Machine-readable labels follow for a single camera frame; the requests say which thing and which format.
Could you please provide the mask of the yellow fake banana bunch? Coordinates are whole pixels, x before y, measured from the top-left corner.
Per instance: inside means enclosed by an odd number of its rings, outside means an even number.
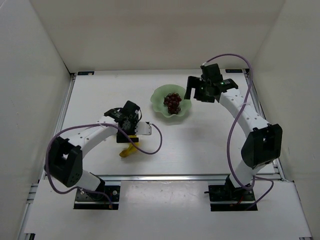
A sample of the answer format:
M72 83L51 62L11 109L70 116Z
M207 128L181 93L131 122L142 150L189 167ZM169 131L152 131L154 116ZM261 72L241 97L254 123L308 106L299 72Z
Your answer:
M137 149L134 147L133 144L129 143L128 144L128 147L123 149L120 153L119 153L119 156L121 158L126 158L132 154L134 154L135 152L137 152Z

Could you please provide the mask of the dark red fake grapes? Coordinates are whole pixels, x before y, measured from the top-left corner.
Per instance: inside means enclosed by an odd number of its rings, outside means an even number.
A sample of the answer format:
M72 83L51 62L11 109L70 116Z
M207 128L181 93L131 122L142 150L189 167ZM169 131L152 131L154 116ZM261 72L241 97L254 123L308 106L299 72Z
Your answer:
M163 99L163 105L167 107L167 112L170 115L177 115L180 111L180 103L182 99L178 93L169 93Z

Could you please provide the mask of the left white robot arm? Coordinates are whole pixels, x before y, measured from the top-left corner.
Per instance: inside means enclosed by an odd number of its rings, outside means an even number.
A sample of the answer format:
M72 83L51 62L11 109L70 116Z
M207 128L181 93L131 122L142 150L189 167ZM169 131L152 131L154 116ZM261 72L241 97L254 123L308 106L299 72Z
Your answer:
M105 112L93 126L82 127L76 135L54 138L48 146L44 167L49 182L56 179L71 190L82 189L94 201L106 199L105 182L83 169L83 159L111 136L116 137L117 143L135 143L140 112L141 108L128 100L123 107Z

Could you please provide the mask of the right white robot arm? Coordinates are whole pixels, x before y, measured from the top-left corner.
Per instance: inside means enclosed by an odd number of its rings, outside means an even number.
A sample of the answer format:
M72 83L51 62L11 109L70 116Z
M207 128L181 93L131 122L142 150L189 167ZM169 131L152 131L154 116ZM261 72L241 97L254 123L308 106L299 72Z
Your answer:
M220 103L234 117L246 140L241 149L241 161L226 178L223 200L237 199L250 191L255 175L281 154L283 130L270 124L254 107L247 104L238 85L231 78L224 79L217 64L201 67L200 77L189 76L184 99L195 98L205 103Z

